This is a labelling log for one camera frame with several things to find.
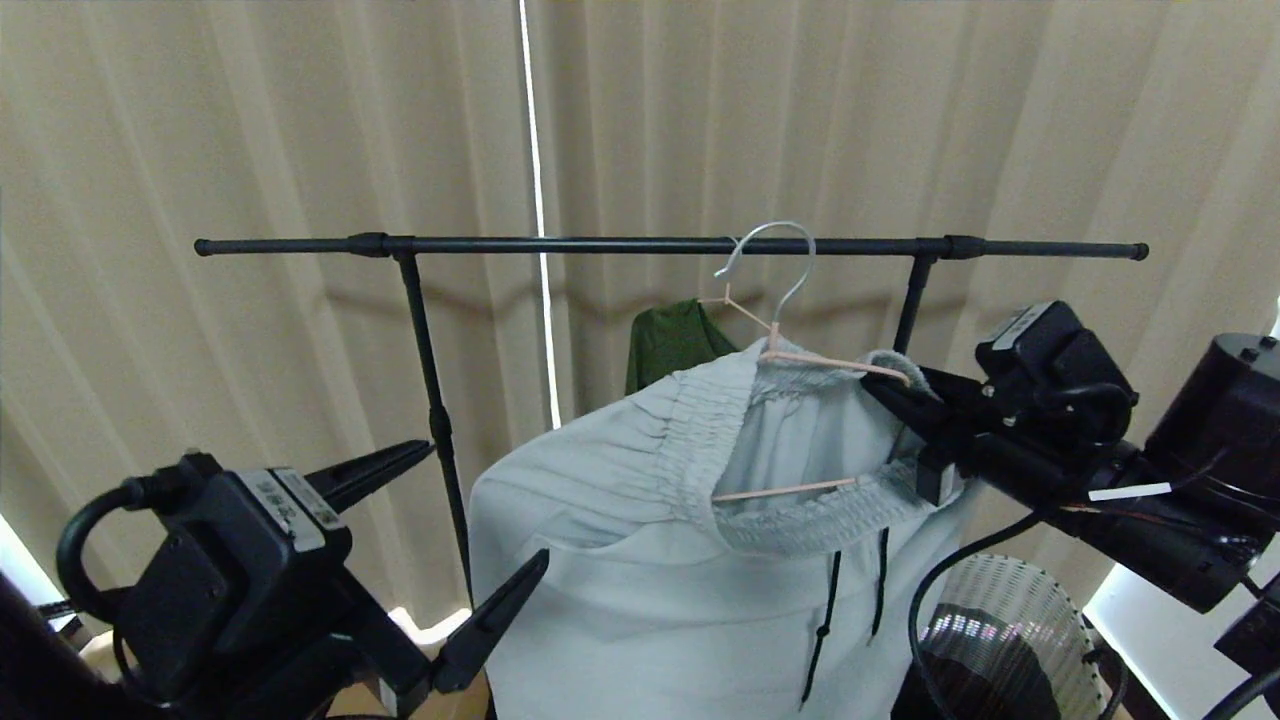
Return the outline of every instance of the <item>metal hanger hook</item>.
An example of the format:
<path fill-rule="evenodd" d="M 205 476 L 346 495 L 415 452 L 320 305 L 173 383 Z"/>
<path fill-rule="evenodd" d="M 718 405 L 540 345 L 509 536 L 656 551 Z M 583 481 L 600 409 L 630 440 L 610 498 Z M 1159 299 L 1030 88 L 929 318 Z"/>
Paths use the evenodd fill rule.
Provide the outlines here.
<path fill-rule="evenodd" d="M 745 236 L 742 236 L 742 240 L 737 241 L 737 245 L 733 247 L 733 252 L 730 252 L 728 261 L 724 263 L 724 266 L 716 270 L 716 277 L 718 278 L 721 275 L 724 275 L 724 282 L 727 283 L 728 275 L 733 272 L 733 265 L 737 264 L 737 259 L 742 256 L 742 249 L 746 247 L 746 243 L 754 240 L 762 232 L 772 228 L 791 228 L 803 234 L 805 242 L 809 243 L 809 265 L 804 269 L 804 274 L 800 275 L 800 279 L 796 281 L 796 284 L 791 286 L 791 290 L 788 290 L 787 293 L 782 296 L 782 300 L 778 301 L 777 309 L 773 311 L 773 324 L 777 324 L 778 319 L 782 316 L 782 307 L 787 304 L 788 300 L 791 300 L 792 295 L 800 292 L 800 288 L 804 287 L 804 283 L 809 279 L 809 273 L 813 273 L 814 264 L 818 261 L 818 241 L 813 238 L 813 233 L 809 232 L 804 225 L 791 220 L 773 220 L 772 223 L 764 223 L 763 225 L 746 233 Z"/>

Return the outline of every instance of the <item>black drawstring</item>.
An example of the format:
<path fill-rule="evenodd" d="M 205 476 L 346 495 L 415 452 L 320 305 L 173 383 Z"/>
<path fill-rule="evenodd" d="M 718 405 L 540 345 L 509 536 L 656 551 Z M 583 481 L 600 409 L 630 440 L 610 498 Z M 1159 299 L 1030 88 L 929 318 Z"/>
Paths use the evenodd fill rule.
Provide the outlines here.
<path fill-rule="evenodd" d="M 884 615 L 884 583 L 888 579 L 888 528 L 881 530 L 881 574 L 876 580 L 876 615 L 872 618 L 872 637 L 879 632 L 879 621 Z"/>
<path fill-rule="evenodd" d="M 809 675 L 804 679 L 804 693 L 800 696 L 800 707 L 809 700 L 813 692 L 813 676 L 818 673 L 818 656 L 822 655 L 822 641 L 831 634 L 831 614 L 836 610 L 836 587 L 840 584 L 840 559 L 842 553 L 837 550 L 831 556 L 831 582 L 827 583 L 827 616 L 822 625 L 818 625 L 817 639 L 813 643 L 813 657 L 809 660 Z"/>

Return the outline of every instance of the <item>curtain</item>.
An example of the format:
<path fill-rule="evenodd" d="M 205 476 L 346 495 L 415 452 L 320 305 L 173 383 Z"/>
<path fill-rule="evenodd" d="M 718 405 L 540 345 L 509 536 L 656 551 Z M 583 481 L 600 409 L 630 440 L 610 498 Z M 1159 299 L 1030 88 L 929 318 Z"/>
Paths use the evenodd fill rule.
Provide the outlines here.
<path fill-rule="evenodd" d="M 1142 392 L 1142 442 L 1211 337 L 1266 332 L 1280 266 L 1280 40 L 1271 3 L 531 0 L 550 234 L 1148 242 L 1128 260 L 986 258 L 933 270 L 911 356 L 973 347 L 1061 297 Z M 628 328 L 719 292 L 723 258 L 553 258 L 562 413 L 621 396 Z M 892 342 L 908 259 L 820 258 L 783 334 L 852 359 Z M 746 258 L 768 318 L 803 260 Z M 750 322 L 722 316 L 745 345 Z M 1023 512 L 987 492 L 970 533 Z M 1006 546 L 1084 602 L 1110 562 L 1050 529 Z"/>
<path fill-rule="evenodd" d="M 429 437 L 394 263 L 192 241 L 532 232 L 513 4 L 22 4 L 0 23 L 0 512 L 50 574 L 72 512 L 187 447 L 310 471 Z M 547 429 L 538 266 L 419 265 L 468 487 Z M 143 515 L 95 532 L 100 584 L 145 566 Z M 348 566 L 385 606 L 428 625 L 466 605 L 435 459 L 348 519 Z"/>

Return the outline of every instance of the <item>vertical rack pole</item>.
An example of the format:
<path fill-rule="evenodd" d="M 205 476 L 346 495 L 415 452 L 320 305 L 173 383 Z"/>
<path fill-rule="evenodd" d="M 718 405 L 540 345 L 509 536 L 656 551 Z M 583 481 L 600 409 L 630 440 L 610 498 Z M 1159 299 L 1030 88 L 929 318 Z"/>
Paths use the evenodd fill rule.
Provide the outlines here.
<path fill-rule="evenodd" d="M 435 351 L 431 347 L 431 331 L 426 324 L 426 301 L 422 299 L 422 278 L 417 272 L 417 255 L 397 252 L 396 261 L 401 266 L 401 279 L 404 281 L 404 293 L 408 296 L 408 311 L 413 320 L 413 338 L 417 341 L 417 357 L 422 365 L 422 379 L 426 382 L 428 421 L 431 427 L 431 439 L 444 474 L 444 491 L 449 497 L 449 515 L 453 518 L 453 534 L 458 541 L 458 556 L 462 559 L 462 574 L 467 580 L 467 597 L 471 594 L 471 547 L 467 542 L 467 516 L 462 507 L 462 487 L 458 484 L 458 466 L 453 459 L 453 424 L 449 411 L 444 407 L 440 392 L 440 378 L 435 370 Z"/>
<path fill-rule="evenodd" d="M 911 260 L 911 277 L 906 281 L 906 299 L 902 301 L 902 314 L 897 318 L 897 333 L 893 336 L 893 350 L 897 352 L 906 352 L 906 346 L 911 343 L 911 331 L 915 329 L 915 315 L 920 311 L 924 286 L 929 284 L 929 270 L 937 261 L 937 255 L 916 255 Z"/>

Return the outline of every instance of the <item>horizontal black bar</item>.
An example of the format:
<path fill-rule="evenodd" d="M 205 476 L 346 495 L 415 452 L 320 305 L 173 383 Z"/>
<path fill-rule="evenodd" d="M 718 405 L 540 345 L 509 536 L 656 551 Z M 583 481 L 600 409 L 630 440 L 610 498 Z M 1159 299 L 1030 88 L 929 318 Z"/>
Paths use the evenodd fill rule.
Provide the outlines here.
<path fill-rule="evenodd" d="M 727 255 L 727 237 L 412 237 L 364 233 L 333 240 L 197 240 L 198 255 L 283 252 L 353 252 L 367 256 L 396 254 L 618 254 L 618 255 Z M 758 237 L 744 252 L 750 255 L 804 255 L 799 238 Z M 918 238 L 822 238 L 819 255 L 934 255 L 965 259 L 982 255 L 1051 258 L 1123 258 L 1142 260 L 1146 243 L 993 241 L 969 236 Z"/>

